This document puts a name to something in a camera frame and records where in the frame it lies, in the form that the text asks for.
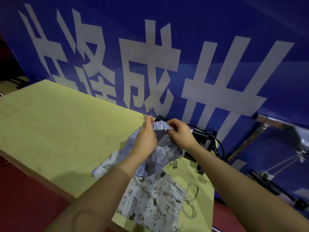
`light blue fabric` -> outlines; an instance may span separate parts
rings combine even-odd
[[[148,177],[159,172],[169,162],[184,156],[184,150],[170,139],[166,130],[172,129],[166,122],[157,121],[153,123],[153,129],[158,141],[157,146],[150,156],[144,161],[135,172],[137,176]],[[140,127],[128,138],[125,146],[120,151],[118,161],[123,160],[133,149],[135,138]]]

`person's left hand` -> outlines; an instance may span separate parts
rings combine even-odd
[[[137,134],[132,154],[137,155],[144,162],[147,157],[153,152],[157,145],[157,138],[154,133],[152,123],[154,119],[152,116],[146,116],[145,121],[141,127],[140,132]]]

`light wood tabletop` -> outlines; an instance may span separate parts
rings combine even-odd
[[[95,182],[90,172],[122,148],[143,121],[141,113],[44,80],[0,97],[0,154],[73,202]],[[181,158],[177,169],[164,168],[184,189],[189,183],[199,187],[197,217],[190,220],[180,212],[183,232],[212,226],[214,187],[196,166]],[[136,229],[117,213],[113,222]]]

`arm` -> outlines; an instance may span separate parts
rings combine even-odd
[[[109,225],[138,166],[157,144],[151,116],[137,135],[133,150],[71,204],[46,231],[103,232]]]
[[[189,127],[173,119],[168,124],[172,139],[201,165],[215,189],[247,231],[307,231],[309,221],[250,178],[207,150],[193,137]]]

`fabric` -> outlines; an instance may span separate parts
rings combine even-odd
[[[141,127],[133,132],[133,134],[128,138],[125,146],[120,152],[119,161],[123,160],[134,147],[135,138],[140,129]],[[166,133],[166,130],[170,130],[172,127],[164,121],[157,121],[153,123],[153,129],[158,144],[146,161],[138,167],[135,172],[135,175],[137,176],[151,176],[158,173],[169,162],[184,156],[184,150],[176,145],[176,143],[173,142]]]
[[[102,177],[118,162],[120,152],[114,152],[95,168],[91,175]],[[134,176],[120,202],[117,213],[143,225],[153,232],[178,230],[179,213],[187,192],[165,171],[150,177]]]

